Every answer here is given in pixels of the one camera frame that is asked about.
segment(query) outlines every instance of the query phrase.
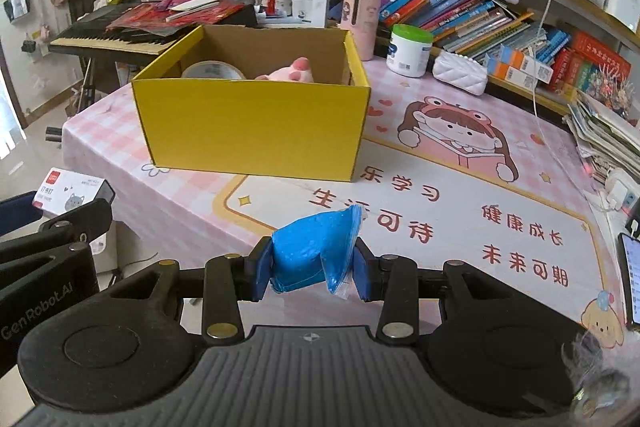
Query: cat illustration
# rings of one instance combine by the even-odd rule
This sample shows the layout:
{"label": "cat illustration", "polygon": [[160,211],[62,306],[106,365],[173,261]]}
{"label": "cat illustration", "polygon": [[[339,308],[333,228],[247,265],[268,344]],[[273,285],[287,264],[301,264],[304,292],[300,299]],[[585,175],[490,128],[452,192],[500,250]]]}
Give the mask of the cat illustration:
{"label": "cat illustration", "polygon": [[76,196],[75,194],[71,194],[69,199],[66,200],[65,210],[68,212],[73,210],[74,208],[78,208],[78,206],[82,206],[84,203],[84,196]]}

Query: stack of papers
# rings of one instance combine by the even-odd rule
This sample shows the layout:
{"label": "stack of papers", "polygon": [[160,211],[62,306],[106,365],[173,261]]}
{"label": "stack of papers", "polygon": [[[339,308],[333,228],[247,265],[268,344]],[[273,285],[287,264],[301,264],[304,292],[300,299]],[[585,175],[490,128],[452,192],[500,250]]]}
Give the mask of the stack of papers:
{"label": "stack of papers", "polygon": [[566,123],[587,172],[604,183],[609,171],[619,167],[640,182],[640,131],[583,92],[569,109]]}

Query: plastic bag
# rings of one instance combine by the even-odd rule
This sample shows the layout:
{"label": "plastic bag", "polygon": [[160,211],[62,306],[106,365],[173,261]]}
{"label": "plastic bag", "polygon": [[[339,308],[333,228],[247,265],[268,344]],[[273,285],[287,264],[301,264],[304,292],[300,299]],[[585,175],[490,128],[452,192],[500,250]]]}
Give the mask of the plastic bag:
{"label": "plastic bag", "polygon": [[335,294],[350,282],[353,247],[362,222],[362,208],[352,204],[345,210],[303,217],[271,236],[273,276],[271,286],[290,292],[326,281]]}

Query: cartoon dog illustration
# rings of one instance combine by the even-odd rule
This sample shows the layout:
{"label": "cartoon dog illustration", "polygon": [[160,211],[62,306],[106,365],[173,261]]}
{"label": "cartoon dog illustration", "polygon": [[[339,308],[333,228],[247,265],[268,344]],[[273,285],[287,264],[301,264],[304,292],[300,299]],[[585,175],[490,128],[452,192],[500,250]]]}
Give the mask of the cartoon dog illustration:
{"label": "cartoon dog illustration", "polygon": [[612,349],[622,346],[625,333],[616,312],[613,311],[613,295],[605,290],[598,293],[582,312],[580,321],[598,340],[600,346]]}
{"label": "cartoon dog illustration", "polygon": [[487,115],[452,105],[434,96],[410,103],[398,126],[398,139],[407,147],[457,163],[469,170],[518,179],[504,134]]}

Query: pink plush toy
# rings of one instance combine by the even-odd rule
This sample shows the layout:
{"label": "pink plush toy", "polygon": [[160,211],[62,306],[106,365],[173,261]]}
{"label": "pink plush toy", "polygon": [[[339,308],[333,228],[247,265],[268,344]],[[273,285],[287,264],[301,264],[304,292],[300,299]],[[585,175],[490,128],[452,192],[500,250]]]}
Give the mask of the pink plush toy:
{"label": "pink plush toy", "polygon": [[308,58],[296,58],[290,66],[280,68],[271,74],[261,74],[256,80],[284,80],[291,82],[302,82],[303,84],[313,84],[314,78],[311,75],[311,64]]}

